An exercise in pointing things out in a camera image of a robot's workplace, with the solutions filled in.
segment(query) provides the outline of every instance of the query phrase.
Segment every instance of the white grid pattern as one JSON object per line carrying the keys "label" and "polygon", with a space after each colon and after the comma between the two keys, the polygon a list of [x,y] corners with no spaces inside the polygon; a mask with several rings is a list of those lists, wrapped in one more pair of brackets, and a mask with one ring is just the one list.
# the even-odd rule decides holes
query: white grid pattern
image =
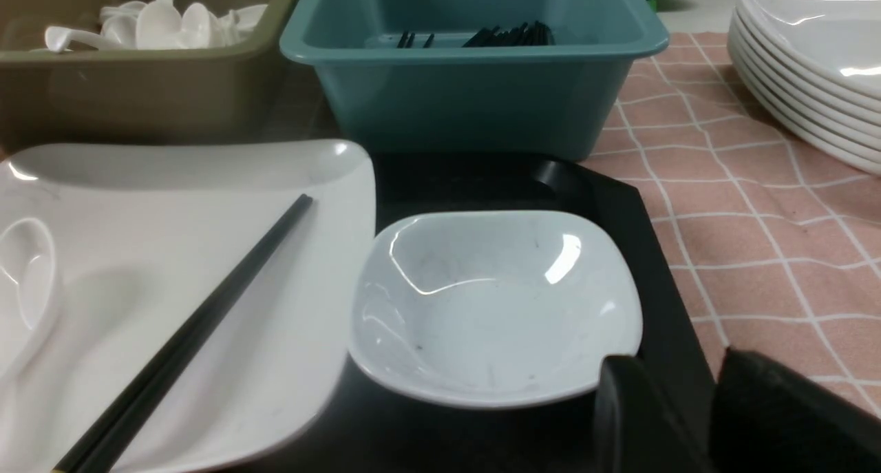
{"label": "white grid pattern", "polygon": [[[705,53],[705,50],[701,46],[699,41],[696,40],[694,36],[691,36],[691,34],[689,34],[689,38],[691,39],[691,41],[693,43],[692,48],[693,47],[697,48],[698,52],[701,53],[701,56],[704,61],[703,62],[694,62],[694,63],[688,62],[688,63],[683,63],[683,64],[684,65],[704,65],[705,67],[712,69],[712,72],[714,72],[715,78],[717,78],[717,80],[718,80],[717,82],[695,81],[693,83],[722,84],[729,91],[731,96],[734,97],[734,99],[738,99],[736,96],[736,93],[733,90],[731,90],[730,84],[725,81],[723,75],[721,75],[717,66],[714,65],[714,63],[709,59],[709,56],[707,55],[707,53]],[[674,46],[673,48],[688,48],[688,47],[689,46],[680,45],[680,46]],[[683,82],[683,81],[675,81],[675,82],[670,81],[669,78],[667,77],[667,75],[665,74],[664,69],[661,68],[661,65],[674,65],[677,63],[681,64],[682,62],[662,63],[659,61],[658,58],[653,58],[649,61],[651,62],[651,65],[654,65],[654,68],[655,68],[655,70],[657,70],[657,73],[660,76],[660,79],[662,81],[664,81],[665,83],[667,83],[668,85],[676,87],[677,85],[686,85],[686,84],[692,83],[692,82],[687,82],[687,81],[685,81],[685,82]],[[627,118],[627,113],[625,110],[626,106],[638,105],[639,103],[644,103],[646,101],[657,100],[657,99],[667,99],[667,98],[675,99],[677,97],[679,97],[679,99],[681,99],[682,102],[685,103],[687,112],[689,114],[689,117],[691,118],[691,122],[680,123],[680,124],[670,124],[670,125],[631,125],[629,123],[628,118]],[[639,181],[654,182],[654,184],[657,186],[658,190],[660,191],[661,199],[663,199],[663,202],[664,202],[663,204],[666,209],[666,216],[655,217],[654,219],[652,219],[652,223],[664,222],[664,223],[670,223],[670,225],[672,226],[673,235],[676,238],[677,247],[679,247],[679,252],[682,255],[683,262],[685,262],[685,265],[671,265],[670,267],[673,270],[683,270],[683,271],[691,273],[690,276],[695,283],[697,291],[701,295],[702,301],[705,304],[705,309],[707,309],[708,315],[692,317],[693,323],[696,323],[696,324],[711,323],[714,326],[714,329],[717,332],[717,335],[719,336],[719,339],[720,339],[721,343],[723,344],[723,346],[730,345],[730,336],[726,333],[725,326],[723,325],[723,320],[741,320],[741,319],[774,320],[774,322],[810,325],[813,328],[813,330],[816,332],[819,339],[821,340],[822,344],[825,347],[825,350],[827,350],[828,353],[831,355],[831,357],[833,357],[835,364],[837,365],[837,367],[839,368],[839,370],[841,371],[841,373],[843,375],[843,376],[829,376],[829,375],[824,376],[824,375],[821,375],[821,376],[814,376],[811,378],[817,382],[843,382],[843,383],[847,383],[847,384],[852,385],[857,390],[857,392],[859,392],[860,397],[862,397],[863,400],[865,400],[865,403],[867,403],[868,406],[871,407],[871,409],[876,414],[878,414],[878,416],[881,416],[881,407],[879,407],[878,403],[873,401],[873,399],[871,398],[871,395],[869,395],[868,392],[866,392],[866,390],[865,390],[865,386],[881,386],[881,380],[875,381],[875,380],[856,379],[855,376],[853,375],[853,373],[851,372],[851,370],[849,369],[849,367],[847,367],[847,365],[844,362],[844,360],[842,359],[842,357],[836,352],[835,348],[833,347],[833,344],[831,344],[831,342],[829,341],[827,334],[825,334],[823,326],[821,326],[821,322],[830,322],[830,320],[837,320],[837,319],[864,319],[864,320],[871,320],[872,322],[881,322],[881,316],[875,316],[875,315],[864,314],[864,313],[841,313],[841,314],[834,314],[834,315],[828,315],[828,316],[817,316],[814,312],[814,308],[811,305],[811,302],[808,300],[808,297],[806,297],[805,292],[803,292],[802,285],[799,284],[799,281],[797,279],[797,275],[793,272],[792,267],[791,267],[791,265],[796,264],[796,263],[815,263],[815,264],[820,264],[823,266],[833,267],[833,269],[839,269],[839,270],[849,270],[849,269],[856,269],[856,267],[860,267],[860,266],[868,266],[868,267],[871,267],[872,271],[875,273],[875,276],[877,276],[877,278],[879,280],[881,280],[881,257],[871,257],[867,253],[867,251],[863,247],[863,245],[860,243],[860,241],[857,240],[855,234],[853,234],[853,231],[851,231],[851,229],[849,228],[849,226],[847,226],[847,223],[844,222],[843,219],[849,218],[849,219],[855,219],[855,220],[863,220],[865,222],[868,222],[868,223],[871,223],[874,225],[879,225],[881,223],[865,220],[865,219],[862,219],[861,217],[857,217],[857,216],[840,215],[839,213],[836,213],[834,211],[833,207],[830,207],[828,205],[828,203],[825,203],[825,201],[822,200],[822,197],[817,193],[817,191],[815,191],[816,189],[821,189],[821,188],[825,188],[825,187],[834,187],[834,185],[845,185],[845,184],[849,184],[851,182],[856,182],[856,181],[860,181],[862,179],[868,179],[871,177],[866,176],[866,175],[861,175],[861,176],[853,176],[853,177],[849,177],[849,178],[838,179],[835,181],[824,182],[824,183],[820,183],[820,184],[816,184],[816,183],[810,184],[810,185],[807,184],[805,182],[805,177],[803,177],[802,169],[799,166],[799,161],[796,158],[796,153],[792,147],[793,144],[798,144],[798,143],[793,143],[787,137],[784,137],[784,134],[782,134],[779,130],[777,130],[777,128],[774,128],[774,131],[777,134],[777,138],[775,138],[775,140],[762,141],[761,143],[743,143],[743,144],[736,144],[736,145],[730,145],[730,146],[724,146],[724,147],[714,147],[713,138],[711,137],[711,134],[709,134],[709,132],[707,130],[705,130],[705,125],[712,124],[713,122],[717,122],[717,121],[723,121],[723,120],[728,120],[728,119],[733,119],[733,118],[742,118],[742,116],[741,115],[732,115],[732,116],[723,116],[723,118],[701,120],[698,118],[698,116],[695,115],[695,111],[692,106],[692,103],[695,100],[696,100],[696,98],[691,96],[691,94],[683,93],[682,90],[679,90],[679,88],[677,88],[675,93],[652,94],[652,96],[643,96],[643,97],[639,97],[639,99],[628,99],[625,102],[616,103],[615,109],[617,110],[617,113],[619,113],[620,118],[621,118],[621,122],[624,125],[624,127],[608,128],[607,130],[627,131],[627,134],[630,136],[630,140],[633,143],[635,143],[635,147],[632,147],[632,149],[614,149],[614,150],[608,150],[608,151],[599,151],[597,153],[594,153],[593,156],[625,155],[628,153],[633,153],[633,154],[639,154],[639,157],[641,157],[642,165],[645,167],[645,170],[648,172],[648,175],[650,176],[650,178],[622,178],[621,180],[635,181],[635,182],[639,182]],[[721,106],[725,106],[725,105],[731,106],[731,104],[733,104],[733,103],[717,103],[717,104],[721,105]],[[745,105],[745,103],[743,103],[742,101],[739,101],[737,103],[737,105],[739,105],[739,107],[741,109],[743,109],[743,112],[745,112],[745,113],[747,112],[747,106]],[[639,129],[670,128],[670,127],[695,127],[699,132],[702,133],[703,138],[705,140],[705,147],[679,145],[679,144],[669,144],[669,145],[663,145],[663,146],[645,147],[641,143],[641,141],[639,141],[639,137],[635,132]],[[747,179],[747,178],[737,178],[735,176],[735,173],[730,168],[730,166],[727,165],[726,162],[724,161],[724,159],[720,158],[720,156],[719,156],[720,153],[724,153],[726,151],[731,151],[731,150],[737,150],[737,149],[746,149],[746,147],[771,147],[771,146],[781,146],[786,149],[787,155],[789,155],[789,161],[791,162],[791,165],[793,165],[793,168],[795,169],[798,184],[795,184],[795,185],[767,185],[767,184],[759,183],[758,181],[754,181],[754,180]],[[701,180],[701,179],[671,180],[671,179],[658,178],[657,172],[655,171],[654,168],[652,168],[652,163],[649,160],[649,158],[647,157],[647,153],[650,153],[652,151],[663,151],[665,149],[685,149],[685,150],[704,152],[705,154],[711,155],[713,157],[713,160],[715,161],[715,163],[717,163],[717,165],[723,169],[726,178],[705,179],[705,180]],[[746,207],[748,207],[748,209],[749,209],[749,213],[682,213],[682,215],[677,215],[674,212],[672,200],[670,199],[670,195],[669,195],[669,191],[668,191],[667,187],[665,187],[665,185],[664,185],[665,183],[669,183],[669,182],[687,182],[687,183],[723,182],[723,183],[733,184],[737,190],[737,193],[739,193],[740,197],[743,199],[743,201],[745,201]],[[809,195],[811,195],[811,197],[814,200],[816,200],[817,203],[819,203],[821,205],[821,207],[823,207],[823,209],[825,210],[825,215],[814,217],[814,218],[811,218],[808,220],[803,220],[803,221],[794,221],[794,220],[791,220],[785,216],[772,215],[771,213],[759,213],[756,205],[751,201],[749,193],[746,193],[745,189],[742,187],[742,184],[747,183],[747,182],[752,183],[752,184],[762,185],[762,187],[768,187],[768,188],[803,189]],[[721,265],[704,265],[704,264],[695,265],[695,263],[692,261],[691,251],[688,250],[688,247],[686,247],[686,241],[683,240],[683,234],[682,234],[682,231],[679,227],[679,223],[683,219],[705,217],[705,216],[745,216],[745,217],[754,218],[758,222],[758,225],[761,228],[761,231],[763,232],[764,236],[767,238],[767,240],[771,244],[771,247],[774,250],[774,255],[776,258],[773,260],[761,260],[760,262],[727,263],[727,264],[721,264]],[[812,259],[812,257],[787,257],[786,254],[783,253],[783,248],[781,248],[777,239],[774,237],[774,234],[771,232],[771,229],[769,229],[769,227],[768,227],[767,223],[769,220],[781,220],[781,221],[785,221],[785,222],[792,223],[795,225],[808,225],[808,224],[812,224],[812,223],[834,221],[843,230],[843,232],[849,238],[852,245],[854,247],[856,247],[856,250],[859,251],[859,254],[862,257],[862,261],[857,262],[857,263],[850,263],[847,265],[834,265],[834,264],[831,264],[828,262],[821,262],[821,260]],[[789,283],[791,284],[793,290],[795,291],[796,297],[798,299],[798,303],[802,307],[803,312],[805,312],[804,317],[797,317],[796,318],[796,317],[783,317],[783,316],[761,315],[761,314],[724,315],[724,314],[718,313],[717,307],[714,306],[713,299],[708,294],[707,286],[704,284],[704,282],[702,282],[701,276],[698,275],[699,270],[746,269],[747,267],[760,266],[760,265],[781,265],[781,266],[783,266],[783,270],[786,273],[787,281],[789,281]]]}

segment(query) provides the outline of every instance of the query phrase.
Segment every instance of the green plastic container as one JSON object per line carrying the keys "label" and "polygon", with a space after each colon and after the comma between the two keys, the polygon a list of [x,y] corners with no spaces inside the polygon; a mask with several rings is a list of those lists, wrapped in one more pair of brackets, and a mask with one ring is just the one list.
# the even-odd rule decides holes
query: green plastic container
{"label": "green plastic container", "polygon": [[101,6],[128,0],[0,0],[0,143],[223,140],[260,127],[288,62],[278,37],[296,0],[201,1],[216,14],[268,3],[243,43],[168,52],[31,52],[47,25],[97,31]]}
{"label": "green plastic container", "polygon": [[[460,47],[536,19],[555,45]],[[405,30],[414,47],[397,49]],[[667,42],[645,0],[299,0],[281,50],[315,66],[343,133],[369,150],[581,160],[633,59]]]}

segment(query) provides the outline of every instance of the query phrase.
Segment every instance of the spoon handle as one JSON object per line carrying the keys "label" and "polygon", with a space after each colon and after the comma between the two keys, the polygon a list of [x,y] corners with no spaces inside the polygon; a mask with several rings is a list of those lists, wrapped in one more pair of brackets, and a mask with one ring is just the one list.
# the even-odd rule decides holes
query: spoon handle
{"label": "spoon handle", "polygon": [[92,46],[97,50],[128,50],[122,44],[92,32],[60,28],[57,25],[51,25],[46,28],[46,46],[48,49],[56,53],[63,52],[71,43],[82,43]]}

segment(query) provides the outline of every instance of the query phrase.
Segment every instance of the black chopsticks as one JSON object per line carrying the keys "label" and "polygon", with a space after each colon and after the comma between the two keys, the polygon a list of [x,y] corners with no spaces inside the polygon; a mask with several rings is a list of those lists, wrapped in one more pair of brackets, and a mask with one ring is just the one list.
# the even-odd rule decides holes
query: black chopsticks
{"label": "black chopsticks", "polygon": [[551,28],[542,22],[535,21],[532,25],[523,22],[518,27],[501,31],[501,27],[482,28],[471,37],[463,48],[485,48],[489,46],[548,46],[554,44]]}
{"label": "black chopsticks", "polygon": [[[510,30],[501,31],[500,25],[489,30],[489,28],[481,28],[474,36],[471,37],[463,48],[485,48],[488,46],[548,46],[556,44],[551,33],[551,28],[540,21],[534,21],[532,24],[523,22]],[[416,40],[416,33],[409,30],[403,31],[400,39],[397,41],[397,49],[406,50],[413,47]],[[430,48],[434,44],[434,34],[428,36],[423,43],[423,48]]]}
{"label": "black chopsticks", "polygon": [[174,382],[268,259],[295,228],[312,198],[303,194],[202,301],[177,332],[58,461],[52,473],[110,471]]}

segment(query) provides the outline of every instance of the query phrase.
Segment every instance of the black tray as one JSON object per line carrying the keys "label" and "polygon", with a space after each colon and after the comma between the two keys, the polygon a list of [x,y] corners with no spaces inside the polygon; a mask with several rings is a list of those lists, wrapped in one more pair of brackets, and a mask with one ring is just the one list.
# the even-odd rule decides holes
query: black tray
{"label": "black tray", "polygon": [[[639,357],[705,448],[713,377],[636,188],[545,156],[372,159],[377,231],[418,213],[488,209],[559,210],[605,229],[639,290]],[[306,435],[230,471],[593,471],[593,414],[593,394],[528,410],[453,410],[393,394],[349,362],[336,397]]]}

